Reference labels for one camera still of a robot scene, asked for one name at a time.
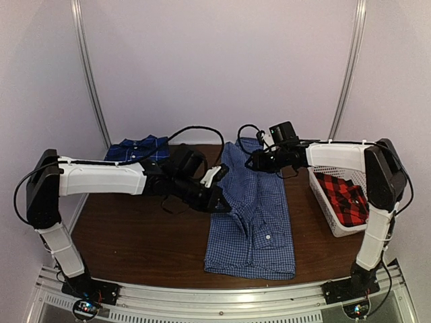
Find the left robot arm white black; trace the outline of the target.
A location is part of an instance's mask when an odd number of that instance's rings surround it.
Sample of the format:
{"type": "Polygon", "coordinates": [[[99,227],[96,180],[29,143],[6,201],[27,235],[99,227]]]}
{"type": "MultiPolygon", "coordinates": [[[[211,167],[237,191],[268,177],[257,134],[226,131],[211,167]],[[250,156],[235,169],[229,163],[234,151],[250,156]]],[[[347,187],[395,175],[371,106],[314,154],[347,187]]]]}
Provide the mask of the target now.
{"type": "Polygon", "coordinates": [[[90,193],[173,195],[196,211],[228,213],[232,208],[218,182],[229,168],[225,164],[206,167],[203,177],[197,179],[196,171],[206,163],[204,154],[185,144],[162,161],[78,160],[47,149],[34,170],[19,182],[26,185],[26,214],[18,218],[40,235],[66,284],[81,298],[89,299],[97,292],[97,285],[62,224],[60,197],[90,193]]]}

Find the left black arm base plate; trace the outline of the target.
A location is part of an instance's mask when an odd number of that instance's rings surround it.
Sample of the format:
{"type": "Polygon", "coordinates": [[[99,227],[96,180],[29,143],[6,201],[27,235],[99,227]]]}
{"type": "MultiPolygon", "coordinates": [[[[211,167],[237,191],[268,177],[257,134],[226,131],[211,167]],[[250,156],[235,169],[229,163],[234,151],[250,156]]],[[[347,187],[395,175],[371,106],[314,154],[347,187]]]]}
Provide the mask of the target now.
{"type": "Polygon", "coordinates": [[[119,285],[95,279],[68,279],[61,292],[74,297],[89,299],[97,303],[115,306],[119,295],[119,285]]]}

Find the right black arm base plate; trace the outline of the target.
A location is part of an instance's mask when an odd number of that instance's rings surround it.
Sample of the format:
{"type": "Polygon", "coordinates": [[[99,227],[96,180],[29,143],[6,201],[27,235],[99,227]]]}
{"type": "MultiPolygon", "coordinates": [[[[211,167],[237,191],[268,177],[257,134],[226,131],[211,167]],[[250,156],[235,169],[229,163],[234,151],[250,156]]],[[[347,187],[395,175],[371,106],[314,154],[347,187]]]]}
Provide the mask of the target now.
{"type": "Polygon", "coordinates": [[[368,287],[354,287],[350,278],[339,281],[327,281],[321,286],[323,296],[327,305],[350,301],[380,291],[379,284],[375,281],[368,287]]]}

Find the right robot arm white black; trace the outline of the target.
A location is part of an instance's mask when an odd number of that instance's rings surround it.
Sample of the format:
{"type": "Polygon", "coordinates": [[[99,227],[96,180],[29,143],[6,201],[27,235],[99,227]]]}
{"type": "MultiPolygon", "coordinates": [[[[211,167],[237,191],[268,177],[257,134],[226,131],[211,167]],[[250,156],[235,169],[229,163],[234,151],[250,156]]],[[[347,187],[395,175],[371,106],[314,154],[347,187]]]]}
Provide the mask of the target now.
{"type": "Polygon", "coordinates": [[[345,291],[359,297],[375,280],[391,239],[399,204],[411,180],[389,139],[379,141],[311,141],[298,138],[274,142],[250,153],[246,168],[276,173],[290,166],[294,170],[343,170],[361,184],[368,204],[368,218],[362,245],[351,267],[345,291]]]}

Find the blue small-check long sleeve shirt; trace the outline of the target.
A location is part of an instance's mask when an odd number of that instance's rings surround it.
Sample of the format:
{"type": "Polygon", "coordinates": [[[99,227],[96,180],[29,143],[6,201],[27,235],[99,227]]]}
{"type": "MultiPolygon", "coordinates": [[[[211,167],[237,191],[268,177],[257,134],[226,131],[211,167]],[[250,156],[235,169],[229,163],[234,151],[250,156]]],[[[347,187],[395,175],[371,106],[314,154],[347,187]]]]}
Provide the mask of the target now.
{"type": "Polygon", "coordinates": [[[245,166],[256,139],[228,142],[220,181],[229,213],[211,215],[204,269],[247,279],[290,280],[296,276],[294,242],[284,181],[245,166]]]}

